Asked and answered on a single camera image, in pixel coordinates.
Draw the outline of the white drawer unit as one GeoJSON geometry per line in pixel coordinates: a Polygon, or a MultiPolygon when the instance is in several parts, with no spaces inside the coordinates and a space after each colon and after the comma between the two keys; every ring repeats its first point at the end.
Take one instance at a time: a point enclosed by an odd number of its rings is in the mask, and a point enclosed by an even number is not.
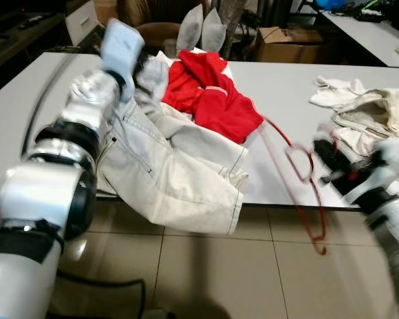
{"type": "Polygon", "coordinates": [[[100,23],[93,0],[68,0],[64,19],[72,46],[78,46],[100,23]]]}

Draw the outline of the cardboard box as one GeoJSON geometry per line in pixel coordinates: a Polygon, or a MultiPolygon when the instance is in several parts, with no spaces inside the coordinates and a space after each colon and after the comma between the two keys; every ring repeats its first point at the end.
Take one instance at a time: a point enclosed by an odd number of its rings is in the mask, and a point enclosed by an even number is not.
{"type": "Polygon", "coordinates": [[[333,46],[312,29],[266,27],[259,30],[257,62],[327,64],[333,57],[333,46]]]}

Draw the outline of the white cloth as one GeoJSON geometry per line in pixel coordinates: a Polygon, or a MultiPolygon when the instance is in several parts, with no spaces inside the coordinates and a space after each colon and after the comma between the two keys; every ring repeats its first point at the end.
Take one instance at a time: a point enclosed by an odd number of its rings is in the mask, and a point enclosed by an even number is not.
{"type": "Polygon", "coordinates": [[[309,103],[333,110],[354,100],[367,91],[360,79],[357,78],[351,81],[343,81],[336,78],[318,76],[315,78],[314,83],[317,89],[309,98],[309,103]]]}

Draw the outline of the cream hoodie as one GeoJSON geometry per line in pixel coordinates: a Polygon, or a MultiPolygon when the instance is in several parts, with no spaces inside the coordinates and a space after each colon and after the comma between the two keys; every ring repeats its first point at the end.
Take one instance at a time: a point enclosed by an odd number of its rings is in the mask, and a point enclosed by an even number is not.
{"type": "Polygon", "coordinates": [[[332,119],[339,125],[334,136],[367,157],[378,141],[399,139],[399,88],[370,89],[340,106],[332,119]]]}

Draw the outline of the pale grey denim jacket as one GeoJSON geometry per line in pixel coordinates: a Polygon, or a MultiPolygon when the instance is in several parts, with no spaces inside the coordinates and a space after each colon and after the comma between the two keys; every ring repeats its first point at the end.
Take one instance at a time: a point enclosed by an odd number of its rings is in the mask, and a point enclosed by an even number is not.
{"type": "Polygon", "coordinates": [[[153,58],[155,83],[136,83],[106,130],[99,188],[117,194],[153,224],[232,234],[248,179],[250,153],[165,104],[170,62],[153,58]]]}

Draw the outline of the red plastic hanger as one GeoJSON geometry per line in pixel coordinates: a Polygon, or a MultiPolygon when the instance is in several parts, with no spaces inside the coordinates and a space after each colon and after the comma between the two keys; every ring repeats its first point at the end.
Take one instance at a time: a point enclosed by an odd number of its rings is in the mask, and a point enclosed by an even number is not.
{"type": "Polygon", "coordinates": [[[318,253],[318,255],[325,256],[327,255],[327,247],[325,246],[325,237],[327,236],[327,210],[323,206],[323,201],[321,195],[319,195],[318,186],[316,185],[315,180],[313,179],[313,173],[315,172],[315,160],[313,158],[313,153],[312,151],[309,151],[307,148],[301,145],[295,145],[294,143],[291,143],[291,140],[289,139],[287,134],[284,131],[282,131],[282,129],[278,125],[276,125],[276,123],[272,119],[268,118],[267,116],[263,116],[263,119],[277,132],[279,136],[282,137],[282,139],[285,141],[285,143],[288,146],[287,151],[303,152],[306,155],[306,157],[309,159],[309,172],[306,173],[306,176],[303,177],[299,173],[299,170],[293,159],[291,159],[291,156],[287,154],[287,160],[291,165],[291,167],[293,168],[293,171],[297,179],[299,179],[300,182],[302,183],[308,182],[313,191],[314,198],[317,203],[316,209],[318,211],[318,216],[319,216],[318,234],[315,235],[314,232],[312,232],[310,228],[309,217],[306,215],[305,210],[302,209],[302,207],[299,205],[298,201],[294,197],[293,191],[289,189],[287,183],[285,184],[285,188],[287,188],[287,193],[289,194],[291,200],[293,200],[295,210],[297,211],[298,219],[300,219],[304,231],[309,237],[310,244],[312,245],[315,252],[318,253]]]}

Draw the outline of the white table black legs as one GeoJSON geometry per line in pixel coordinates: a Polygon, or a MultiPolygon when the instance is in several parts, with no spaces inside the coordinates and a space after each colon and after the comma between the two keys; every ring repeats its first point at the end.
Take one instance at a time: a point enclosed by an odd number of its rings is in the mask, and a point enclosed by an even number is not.
{"type": "MultiPolygon", "coordinates": [[[[61,53],[44,53],[0,89],[0,182],[5,171],[18,162],[29,116],[62,59],[61,53]]],[[[279,152],[287,148],[279,131],[291,142],[309,146],[319,124],[333,115],[332,110],[309,103],[316,77],[357,78],[369,88],[399,88],[399,68],[267,62],[231,62],[230,67],[238,91],[254,101],[258,112],[272,119],[269,136],[279,152]]],[[[250,156],[244,167],[248,174],[244,205],[291,206],[293,201],[260,134],[251,136],[246,146],[250,156]]]]}
{"type": "Polygon", "coordinates": [[[357,21],[352,17],[331,15],[328,11],[321,11],[319,17],[327,18],[385,66],[399,68],[399,54],[396,52],[399,31],[391,24],[357,21]]]}

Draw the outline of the red white-trimmed garment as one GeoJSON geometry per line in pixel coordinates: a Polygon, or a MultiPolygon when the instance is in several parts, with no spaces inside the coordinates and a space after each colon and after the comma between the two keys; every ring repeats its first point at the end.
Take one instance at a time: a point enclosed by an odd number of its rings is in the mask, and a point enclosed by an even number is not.
{"type": "Polygon", "coordinates": [[[215,52],[181,51],[169,69],[163,103],[193,116],[194,122],[241,145],[263,117],[253,100],[239,93],[224,71],[229,62],[215,52]]]}

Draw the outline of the pale grey pointed cushion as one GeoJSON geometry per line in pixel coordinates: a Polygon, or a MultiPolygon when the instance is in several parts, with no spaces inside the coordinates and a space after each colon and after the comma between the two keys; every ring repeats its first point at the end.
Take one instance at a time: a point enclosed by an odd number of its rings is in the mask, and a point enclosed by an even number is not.
{"type": "Polygon", "coordinates": [[[198,48],[207,52],[219,52],[226,40],[226,25],[221,21],[216,8],[209,10],[201,24],[198,48]]]}
{"type": "Polygon", "coordinates": [[[198,4],[187,13],[180,24],[180,31],[176,37],[176,52],[191,51],[196,47],[201,37],[203,24],[203,5],[198,4]]]}

